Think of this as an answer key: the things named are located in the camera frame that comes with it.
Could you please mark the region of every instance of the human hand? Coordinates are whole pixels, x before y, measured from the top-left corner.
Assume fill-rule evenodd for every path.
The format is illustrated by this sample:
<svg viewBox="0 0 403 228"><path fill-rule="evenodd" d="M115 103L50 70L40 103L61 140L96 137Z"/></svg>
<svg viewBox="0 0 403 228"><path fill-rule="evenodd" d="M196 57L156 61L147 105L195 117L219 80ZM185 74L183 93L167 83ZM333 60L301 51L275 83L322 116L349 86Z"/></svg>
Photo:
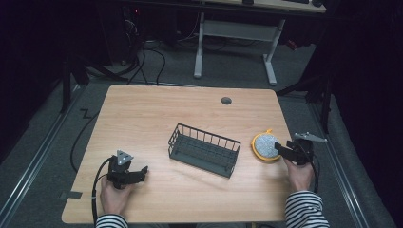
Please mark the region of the human hand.
<svg viewBox="0 0 403 228"><path fill-rule="evenodd" d="M288 168L288 179L293 193L307 191L314 177L314 169L312 165L310 163L296 165L286 159L284 159L284 162Z"/></svg>
<svg viewBox="0 0 403 228"><path fill-rule="evenodd" d="M134 188L134 184L126 185L124 189L116 189L113 182L106 177L101 179L101 203L105 214L120 215L127 204L128 196Z"/></svg>

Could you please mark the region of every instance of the white desk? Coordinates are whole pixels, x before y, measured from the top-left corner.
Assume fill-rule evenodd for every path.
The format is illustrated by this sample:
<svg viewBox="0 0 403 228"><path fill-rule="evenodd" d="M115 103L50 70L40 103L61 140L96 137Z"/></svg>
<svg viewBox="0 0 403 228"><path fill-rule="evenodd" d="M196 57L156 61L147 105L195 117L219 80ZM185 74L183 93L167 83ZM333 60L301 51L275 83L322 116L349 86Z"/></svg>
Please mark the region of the white desk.
<svg viewBox="0 0 403 228"><path fill-rule="evenodd" d="M238 4L241 5L241 0L205 0L205 3L223 3L223 4ZM320 12L324 13L326 9L321 6L315 7L312 3L300 4L281 0L255 0L254 7L271 8L277 10L298 10L305 12ZM195 78L202 76L202 43L205 35L239 38L247 40L259 40L271 42L267 54L263 55L263 63L266 66L267 77L272 86L277 84L276 76L272 66L272 58L278 44L279 36L283 30L285 19L281 19L276 27L223 22L215 20L205 20L204 13L201 13L200 29L199 29L199 46L196 54L195 63Z"/></svg>

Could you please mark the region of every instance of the black cable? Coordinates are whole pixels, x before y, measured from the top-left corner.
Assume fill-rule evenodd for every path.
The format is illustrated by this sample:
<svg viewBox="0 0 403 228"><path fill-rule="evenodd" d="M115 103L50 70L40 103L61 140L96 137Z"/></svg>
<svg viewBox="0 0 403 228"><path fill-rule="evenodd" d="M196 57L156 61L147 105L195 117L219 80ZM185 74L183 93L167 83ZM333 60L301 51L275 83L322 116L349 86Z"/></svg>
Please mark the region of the black cable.
<svg viewBox="0 0 403 228"><path fill-rule="evenodd" d="M101 178L103 178L104 176L106 176L107 174L103 174L101 177L99 177L98 179L97 179L97 181L99 181Z"/></svg>
<svg viewBox="0 0 403 228"><path fill-rule="evenodd" d="M317 160L317 176L320 177L320 162L317 155L314 155L314 158Z"/></svg>
<svg viewBox="0 0 403 228"><path fill-rule="evenodd" d="M258 40L250 41L250 40L248 40L248 42L250 42L250 43L243 44L241 42L234 42L233 40L235 40L235 39L229 39L228 44L233 45L233 46L250 47L252 45L257 45L257 44L263 43L263 41L258 41Z"/></svg>
<svg viewBox="0 0 403 228"><path fill-rule="evenodd" d="M95 176L94 179L94 185L92 186L92 196L91 196L91 206L92 206L92 217L94 219L94 227L97 224L97 218L98 218L98 213L97 213L97 190L96 190L96 186L97 186L97 182L100 179L100 173L102 171L102 169L104 168L105 164L108 163L111 160L111 158L105 160L100 168L98 169L97 175Z"/></svg>
<svg viewBox="0 0 403 228"><path fill-rule="evenodd" d="M317 174L317 169L313 163L313 160L309 158L308 153L306 153L306 151L302 148L302 146L299 144L298 147L302 150L303 154L305 155L305 158L309 161L309 163L312 166L312 169L314 170L314 175L315 175L314 193L317 194L317 191L319 188L319 175Z"/></svg>
<svg viewBox="0 0 403 228"><path fill-rule="evenodd" d="M196 28L198 27L200 17L201 17L201 14L198 13L198 16L196 17L195 26L193 27L192 31L190 31L189 35L187 35L185 38L183 38L181 40L177 40L177 44L179 44L181 46L180 42L186 41L186 40L191 40L195 37L199 37L198 35L194 35L194 33L196 31Z"/></svg>
<svg viewBox="0 0 403 228"><path fill-rule="evenodd" d="M128 68L126 68L126 69L124 69L124 70L122 70L122 71L120 71L120 72L114 73L116 76L125 75L125 74L127 74L127 73L133 71L133 70L137 67L137 65L138 65L138 61L136 61L137 58L131 57L133 51L136 51L135 42L136 42L136 41L138 40L138 38L139 38L139 37L138 37L137 26L136 26L136 23L134 23L134 22L132 22L131 20L128 20L128 19L125 19L125 23L129 23L129 25L131 26L130 31L129 31L130 34L127 33L127 36L128 36L127 61L128 61L128 62L131 62L131 64L130 64L130 66L129 66ZM135 32L134 32L134 36L135 36L135 37L134 37L134 39L131 38L131 36L133 36L133 32L132 32L133 29L135 29ZM88 69L88 68L86 68L86 72L87 72L88 74L92 75L92 76L95 76L95 77L105 77L105 76L107 76L107 75L105 75L103 72L97 73L97 72L91 71L91 70Z"/></svg>
<svg viewBox="0 0 403 228"><path fill-rule="evenodd" d="M148 49L148 48L147 48L146 50L154 51L154 52L160 54L160 55L163 57L163 66L161 67L160 72L158 73L157 79L156 79L157 86L159 86L159 85L160 85L160 83L159 83L159 81L160 81L160 76L161 76L161 73L163 72L163 69L165 68L165 62L166 62L165 57L164 57L163 54L161 54L158 50L155 50L155 49Z"/></svg>
<svg viewBox="0 0 403 228"><path fill-rule="evenodd" d="M144 75L144 71L143 71L142 69L141 69L140 71L141 71L141 73L142 73L142 75L143 75L145 84L146 84L147 86L149 86L149 83L148 83L148 81L147 81L147 78L146 78L145 75Z"/></svg>
<svg viewBox="0 0 403 228"><path fill-rule="evenodd" d="M142 61L142 64L139 66L139 69L133 74L133 76L131 76L131 78L127 81L127 85L129 85L131 83L131 81L133 81L133 79L136 77L136 75L139 73L139 71L143 68L144 62L145 62L145 50L144 50L144 47L143 47L143 61Z"/></svg>
<svg viewBox="0 0 403 228"><path fill-rule="evenodd" d="M227 38L221 38L221 39L223 39L223 44L222 44L221 47L212 49L212 48L207 48L207 47L205 47L205 45L203 45L203 48L206 49L206 50L210 50L210 51L218 51L218 50L221 50L221 49L223 49L223 48L226 47L226 45L227 45Z"/></svg>
<svg viewBox="0 0 403 228"><path fill-rule="evenodd" d="M70 150L70 164L71 167L73 168L73 170L77 173L78 170L74 165L73 162L73 152L74 152L74 148L78 142L78 140L81 138L81 135L83 134L84 130L86 130L86 128L89 126L89 124L95 119L95 117L97 117L100 114L100 112L98 111L93 117L91 117L91 119L86 123L86 125L84 125L84 127L81 129L80 134L78 134L77 138L74 141L73 146L71 146L71 150Z"/></svg>
<svg viewBox="0 0 403 228"><path fill-rule="evenodd" d="M177 45L182 46L182 47L185 47L185 48L192 48L192 47L198 45L198 40L192 41L192 40L195 39L195 38L199 38L199 36L193 36L193 37L189 37L189 38L187 38L187 39L179 40L179 41L177 42Z"/></svg>

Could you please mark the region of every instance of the striped shirt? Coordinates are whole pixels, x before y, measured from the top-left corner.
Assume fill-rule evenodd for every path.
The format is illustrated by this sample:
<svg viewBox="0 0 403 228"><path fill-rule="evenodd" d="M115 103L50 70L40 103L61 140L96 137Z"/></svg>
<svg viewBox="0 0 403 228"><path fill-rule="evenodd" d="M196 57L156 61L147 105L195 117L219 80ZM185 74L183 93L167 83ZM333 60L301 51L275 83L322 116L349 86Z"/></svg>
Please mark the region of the striped shirt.
<svg viewBox="0 0 403 228"><path fill-rule="evenodd" d="M322 214L322 198L309 191L291 194L285 204L287 228L330 227Z"/></svg>
<svg viewBox="0 0 403 228"><path fill-rule="evenodd" d="M287 228L330 227L322 215L322 198L309 192L291 194L285 204ZM97 219L96 228L128 228L125 218L118 215L103 215Z"/></svg>
<svg viewBox="0 0 403 228"><path fill-rule="evenodd" d="M118 215L103 215L97 218L96 228L128 228L125 218Z"/></svg>

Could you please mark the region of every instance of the black wire basket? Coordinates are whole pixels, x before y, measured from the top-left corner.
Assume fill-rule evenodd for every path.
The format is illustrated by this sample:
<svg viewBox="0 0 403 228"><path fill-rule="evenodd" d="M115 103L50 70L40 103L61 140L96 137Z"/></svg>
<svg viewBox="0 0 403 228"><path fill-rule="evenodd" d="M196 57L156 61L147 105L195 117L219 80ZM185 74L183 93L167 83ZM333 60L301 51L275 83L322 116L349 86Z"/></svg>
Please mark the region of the black wire basket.
<svg viewBox="0 0 403 228"><path fill-rule="evenodd" d="M178 123L169 139L169 158L230 178L240 142Z"/></svg>

